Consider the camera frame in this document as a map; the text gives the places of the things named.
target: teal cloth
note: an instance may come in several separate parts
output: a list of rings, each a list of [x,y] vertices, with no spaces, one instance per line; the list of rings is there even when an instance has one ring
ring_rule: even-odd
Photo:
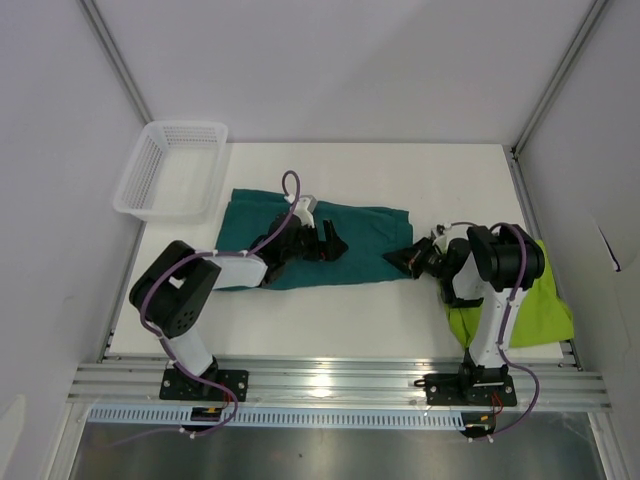
[[[248,249],[289,205],[280,193],[234,190],[224,214],[216,248]],[[413,243],[409,212],[386,207],[349,207],[319,201],[313,217],[320,239],[323,220],[331,220],[349,250],[335,262],[295,260],[269,288],[289,290],[318,285],[354,285],[406,278],[382,254]]]

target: perforated metal strip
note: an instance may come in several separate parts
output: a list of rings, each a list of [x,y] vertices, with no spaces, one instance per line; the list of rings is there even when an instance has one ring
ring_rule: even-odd
[[[191,407],[94,405],[88,421],[154,425],[213,425],[191,421]],[[460,412],[388,412],[378,410],[240,408],[229,423],[244,427],[368,428],[389,430],[462,430]]]

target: gray wall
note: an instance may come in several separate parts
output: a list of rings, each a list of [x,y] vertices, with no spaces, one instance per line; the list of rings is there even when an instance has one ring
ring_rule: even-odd
[[[98,0],[156,118],[512,144],[592,0]]]
[[[640,478],[639,25],[640,2],[613,2],[522,159],[579,352],[605,375],[632,478]]]
[[[72,0],[0,4],[0,412],[27,398],[9,479],[39,478],[136,224],[110,206],[140,124]]]

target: basket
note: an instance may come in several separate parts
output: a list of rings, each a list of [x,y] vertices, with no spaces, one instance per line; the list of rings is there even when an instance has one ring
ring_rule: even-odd
[[[141,220],[201,223],[219,201],[228,157],[221,123],[158,121],[136,143],[113,207]]]

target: folded cloth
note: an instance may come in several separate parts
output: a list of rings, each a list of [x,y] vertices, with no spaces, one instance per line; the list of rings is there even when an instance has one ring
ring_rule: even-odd
[[[227,205],[216,249],[237,251],[269,230],[289,209],[284,196],[259,190],[234,190]],[[335,262],[295,260],[268,288],[289,290],[318,285],[354,285],[406,278],[382,254],[413,242],[409,212],[386,207],[349,207],[318,201],[313,212],[323,238],[323,220],[331,220],[349,250]]]
[[[520,306],[511,335],[511,347],[531,347],[573,338],[573,315],[558,298],[547,251],[542,242],[537,243],[544,252],[544,273],[534,281]],[[481,315],[482,306],[447,309],[451,331],[463,347],[471,345]]]

